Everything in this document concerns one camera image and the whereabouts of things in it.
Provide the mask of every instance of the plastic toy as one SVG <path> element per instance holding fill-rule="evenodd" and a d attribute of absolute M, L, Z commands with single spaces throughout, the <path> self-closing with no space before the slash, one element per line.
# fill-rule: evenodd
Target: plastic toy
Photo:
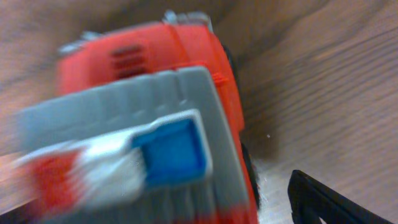
<path fill-rule="evenodd" d="M 207 15 L 85 32 L 60 52 L 62 96 L 19 114 L 43 221 L 258 223 L 233 65 Z"/>

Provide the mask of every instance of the black tire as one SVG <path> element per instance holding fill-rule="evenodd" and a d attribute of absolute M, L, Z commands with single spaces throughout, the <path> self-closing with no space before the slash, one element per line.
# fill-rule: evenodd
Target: black tire
<path fill-rule="evenodd" d="M 233 72 L 233 75 L 235 78 L 236 86 L 238 87 L 238 91 L 240 93 L 238 72 L 236 70 L 237 68 L 236 68 L 235 62 L 233 60 L 232 53 L 231 53 L 231 51 L 229 51 L 229 49 L 225 45 L 223 45 L 223 48 L 224 48 L 225 54 L 228 58 L 229 65 L 231 66 L 231 69 L 232 69 L 232 72 Z M 242 154 L 243 154 L 244 164 L 246 165 L 246 170 L 248 171 L 248 174 L 249 174 L 251 188 L 253 189 L 253 194 L 254 194 L 254 199 L 256 200 L 257 209 L 259 209 L 260 208 L 260 194 L 259 194 L 259 188 L 258 188 L 258 184 L 257 184 L 258 176 L 253 167 L 253 164 L 251 163 L 248 149 L 246 149 L 246 147 L 244 146 L 243 143 L 241 143 L 241 145 L 242 145 Z"/>
<path fill-rule="evenodd" d="M 258 184 L 257 184 L 258 176 L 253 167 L 253 164 L 251 163 L 248 149 L 246 149 L 246 147 L 244 146 L 243 143 L 241 143 L 241 145 L 242 145 L 242 154 L 243 154 L 244 164 L 246 165 L 246 170 L 248 170 L 251 188 L 253 189 L 254 199 L 256 200 L 257 209 L 259 209 L 260 208 L 260 194 L 259 194 L 259 189 L 258 189 Z"/>
<path fill-rule="evenodd" d="M 234 78 L 235 78 L 236 86 L 237 86 L 238 89 L 239 89 L 238 71 L 236 70 L 237 68 L 236 68 L 235 61 L 234 61 L 234 59 L 233 59 L 233 57 L 232 57 L 232 53 L 231 53 L 231 51 L 230 51 L 225 45 L 223 45 L 223 48 L 224 48 L 224 52 L 225 52 L 225 54 L 226 54 L 226 57 L 228 58 L 229 66 L 231 66 L 232 73 L 233 73 Z"/>

